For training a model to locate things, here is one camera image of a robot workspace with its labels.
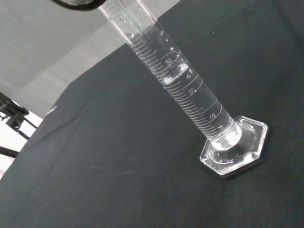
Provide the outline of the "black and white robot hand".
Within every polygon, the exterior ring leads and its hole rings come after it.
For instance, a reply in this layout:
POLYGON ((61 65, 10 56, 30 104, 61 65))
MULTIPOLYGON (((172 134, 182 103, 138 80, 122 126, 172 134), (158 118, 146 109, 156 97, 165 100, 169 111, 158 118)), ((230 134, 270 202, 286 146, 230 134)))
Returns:
POLYGON ((51 2, 69 10, 91 11, 100 7, 106 0, 51 0, 51 2))

